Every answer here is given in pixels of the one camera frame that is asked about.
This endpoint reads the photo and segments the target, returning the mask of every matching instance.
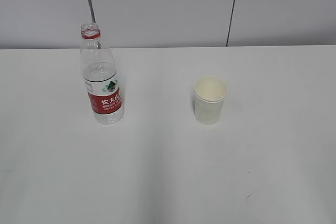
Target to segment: green logo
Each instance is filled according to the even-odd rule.
[[[102,89],[103,92],[113,92],[115,90],[115,88],[117,87],[118,81],[114,80],[110,81],[110,83],[108,85],[105,85],[105,87]]]

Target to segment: white paper cup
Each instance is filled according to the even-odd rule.
[[[226,84],[215,76],[204,76],[196,81],[195,117],[204,125],[218,122],[226,96]]]

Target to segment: clear plastic bottle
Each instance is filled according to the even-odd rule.
[[[93,113],[101,124],[116,123],[122,118],[124,108],[112,52],[101,43],[97,24],[83,24],[81,34],[80,68]]]

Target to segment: bottle opening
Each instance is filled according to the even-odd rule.
[[[81,25],[82,38],[96,39],[100,37],[100,30],[96,23],[85,23]]]

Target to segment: table surface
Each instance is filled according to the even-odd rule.
[[[0,50],[0,223],[336,223],[336,46],[112,51],[125,113],[103,126],[78,49]]]

